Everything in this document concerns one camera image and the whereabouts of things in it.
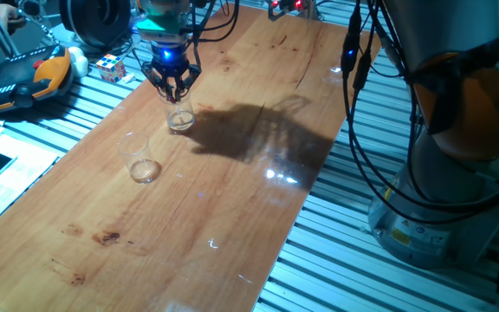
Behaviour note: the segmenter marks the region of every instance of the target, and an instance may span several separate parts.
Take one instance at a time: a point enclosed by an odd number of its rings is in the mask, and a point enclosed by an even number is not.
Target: wooden tabletop
[[[242,7],[200,45],[186,135],[134,90],[0,217],[0,311],[250,311],[345,118],[345,33]],[[132,131],[151,184],[116,151]]]

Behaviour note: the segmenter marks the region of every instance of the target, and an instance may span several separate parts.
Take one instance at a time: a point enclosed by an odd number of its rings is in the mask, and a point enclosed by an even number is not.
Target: black cable
[[[344,102],[346,103],[346,114],[347,114],[347,123],[348,123],[348,127],[352,130],[350,130],[350,132],[353,134],[352,136],[354,136],[354,133],[353,133],[353,114],[355,112],[355,105],[356,105],[356,102],[354,101],[353,103],[353,106],[352,106],[352,109],[350,110],[349,108],[349,99],[348,99],[348,96],[347,96],[347,78],[344,77],[342,78],[342,87],[344,88],[343,92],[344,92]],[[358,95],[359,92],[356,92],[355,95],[354,95],[354,99],[357,98],[357,95]],[[388,207],[390,210],[394,211],[394,213],[396,213],[397,215],[399,215],[400,217],[402,218],[405,218],[405,219],[408,219],[410,221],[413,221],[413,222],[417,222],[417,223],[420,223],[420,224],[431,224],[431,225],[436,225],[436,224],[449,224],[449,223],[454,223],[454,222],[458,222],[458,221],[462,221],[462,220],[465,220],[467,218],[471,218],[481,212],[484,212],[484,211],[475,211],[475,212],[472,212],[470,214],[466,214],[466,215],[463,215],[461,217],[457,217],[457,218],[453,218],[453,219],[445,219],[445,220],[436,220],[436,221],[430,221],[430,220],[423,220],[423,219],[418,219],[418,218],[414,218],[412,216],[408,216],[406,214],[404,214],[403,212],[401,212],[400,210],[396,209],[396,207],[394,207],[392,204],[390,204],[382,194],[380,194],[380,192],[377,190],[377,188],[373,185],[373,182],[371,182],[371,180],[369,179],[369,177],[367,176],[365,170],[363,170],[363,166],[361,165],[361,163],[359,162],[359,158],[357,156],[357,153],[355,152],[355,145],[353,143],[357,143],[357,138],[355,138],[355,140],[351,140],[350,139],[350,150],[352,152],[352,155],[353,155],[353,158],[356,159],[355,163],[361,173],[361,176],[363,177],[363,179],[365,180],[365,182],[367,183],[367,185],[371,188],[371,190],[374,192],[374,194],[383,202],[384,205],[386,205],[386,207]]]
[[[233,20],[234,20],[234,15],[232,15],[228,20],[228,22],[226,23],[220,24],[218,26],[209,27],[208,29],[201,29],[201,31],[211,31],[211,30],[221,29],[223,27],[230,25]]]
[[[360,47],[360,52],[361,54],[363,54],[363,49]],[[370,66],[370,68],[373,70],[373,72],[375,72],[377,75],[381,75],[385,78],[399,78],[399,77],[402,77],[403,75],[402,74],[397,74],[397,75],[389,75],[389,74],[383,74],[381,72],[379,72],[372,64]]]
[[[402,64],[404,65],[405,68],[407,68],[407,64],[405,64],[404,50],[402,49],[402,46],[399,44],[398,35],[396,34],[396,31],[394,30],[392,23],[390,22],[391,20],[389,18],[386,18],[388,16],[388,12],[386,11],[386,7],[382,1],[379,1],[378,5],[380,7],[380,10],[382,10],[382,15],[385,17],[386,26],[388,26],[388,31],[390,31],[390,35],[392,36],[392,42],[394,44],[394,47],[396,48],[396,50],[398,51],[398,53],[400,55],[400,59],[402,61]],[[380,21],[378,18],[377,18],[377,23],[380,27],[382,27],[382,25],[380,25]]]
[[[222,37],[217,38],[217,39],[201,39],[200,42],[220,42],[220,41],[226,39],[226,37],[230,36],[230,34],[232,33],[232,31],[236,27],[236,23],[238,21],[238,11],[239,11],[239,9],[240,9],[240,0],[235,0],[235,2],[234,2],[234,12],[233,12],[233,15],[232,15],[232,17],[234,18],[234,20],[232,22],[232,25],[230,26],[229,31],[226,34],[224,34]]]
[[[421,188],[419,187],[417,180],[415,179],[415,175],[413,174],[413,163],[412,163],[412,158],[413,158],[413,147],[415,146],[415,123],[417,122],[417,95],[415,92],[410,89],[410,92],[412,93],[412,112],[410,115],[410,122],[411,122],[411,129],[409,133],[409,144],[407,145],[407,171],[409,172],[409,177],[410,181],[412,182],[412,187],[413,190],[419,195],[420,198],[429,201],[430,199],[424,195],[423,191],[421,191]]]
[[[367,13],[367,16],[365,16],[365,21],[363,22],[363,25],[361,26],[360,32],[362,32],[363,29],[365,28],[365,25],[367,25],[367,21],[369,20],[369,17],[371,17],[371,12]]]
[[[223,0],[218,0],[218,2],[221,4],[221,9],[223,10],[223,14],[225,16],[229,16],[230,15],[229,0],[224,0],[224,1],[226,2],[226,9],[227,9],[227,11],[224,10]]]
[[[347,39],[345,40],[344,52],[342,53],[342,62],[341,62],[342,63],[342,68],[353,69],[353,64],[351,62],[349,62],[349,60],[351,60],[350,56],[352,56],[353,53],[347,53],[347,51],[356,50],[356,48],[353,46],[354,43],[355,43],[355,37],[352,37],[351,39],[352,39],[352,41],[349,42],[350,44],[346,44]],[[367,54],[370,55],[370,47],[368,47],[368,49],[366,50],[366,55]],[[342,77],[347,80],[349,78],[349,73],[350,72],[351,72],[351,70],[344,71]],[[362,81],[364,81],[366,79],[366,73],[368,73],[368,70],[363,70],[363,67],[361,67],[361,71],[358,71],[358,74],[356,75],[356,77],[358,77],[358,76],[361,76],[361,77],[365,76],[364,79],[361,79]],[[356,89],[356,95],[355,95],[355,98],[354,98],[355,101],[357,101],[357,94],[359,93],[359,91],[360,91],[359,89]],[[345,101],[345,102],[346,102],[346,106],[348,106],[348,108],[347,108],[347,114],[349,114],[350,113],[350,111],[349,111],[349,101]],[[382,174],[371,163],[371,161],[369,160],[369,158],[363,152],[363,149],[361,148],[361,146],[360,146],[359,142],[357,141],[357,138],[356,138],[356,136],[354,134],[354,130],[353,130],[353,116],[352,115],[348,115],[348,120],[349,120],[348,126],[349,126],[349,132],[350,132],[350,143],[351,143],[351,145],[355,144],[355,147],[357,147],[358,150],[360,151],[360,154],[361,154],[361,157],[363,158],[363,160],[371,168],[371,170],[375,173],[375,175],[377,175],[378,178],[386,186],[388,186],[390,189],[392,189],[399,196],[401,196],[402,198],[404,198],[404,199],[412,202],[413,204],[419,205],[419,206],[422,206],[422,207],[425,207],[425,208],[430,208],[432,210],[446,211],[446,212],[449,212],[449,213],[466,213],[466,212],[469,212],[471,209],[475,208],[476,211],[474,212],[474,214],[477,214],[477,213],[481,213],[483,211],[487,211],[487,210],[491,209],[493,207],[493,205],[495,205],[495,204],[497,204],[499,202],[499,192],[496,192],[496,193],[488,196],[487,198],[483,198],[483,199],[480,199],[480,200],[477,200],[477,201],[473,201],[473,202],[469,202],[469,203],[461,203],[461,204],[439,204],[439,203],[432,203],[432,202],[421,202],[421,201],[417,201],[415,198],[409,197],[408,195],[406,195],[405,193],[403,193],[402,191],[400,191],[397,187],[395,187],[394,185],[392,185],[391,182],[389,182],[388,180],[386,180],[386,178],[384,178],[384,176],[382,176]],[[358,163],[358,166],[360,166],[360,162],[359,162],[359,159],[357,158],[357,155],[355,155],[354,158],[355,158],[356,163]],[[465,219],[465,218],[472,217],[474,214],[464,215],[464,216],[461,216],[459,218],[455,218],[455,219],[451,219],[451,220],[440,221],[440,224],[442,224],[444,222],[456,222],[458,220],[462,220],[462,219]]]

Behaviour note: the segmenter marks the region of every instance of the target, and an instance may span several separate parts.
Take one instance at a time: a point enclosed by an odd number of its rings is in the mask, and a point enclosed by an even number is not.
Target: glass
[[[165,104],[166,122],[172,131],[186,131],[194,124],[194,111],[191,108],[190,91],[181,101],[171,103],[164,94],[159,98]]]
[[[149,150],[149,139],[142,133],[129,133],[120,139],[117,150],[137,183],[152,182],[159,175],[159,164]]]

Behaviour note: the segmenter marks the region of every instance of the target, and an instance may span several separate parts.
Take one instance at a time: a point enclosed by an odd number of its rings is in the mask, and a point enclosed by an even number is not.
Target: sticker
[[[425,254],[440,255],[448,242],[448,231],[433,230],[400,216],[390,232],[390,236],[399,243]]]

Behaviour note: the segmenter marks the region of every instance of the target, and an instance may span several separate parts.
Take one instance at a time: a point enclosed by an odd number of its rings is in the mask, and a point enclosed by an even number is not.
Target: orange and black object
[[[39,48],[9,59],[0,64],[0,113],[64,94],[72,78],[64,47]]]

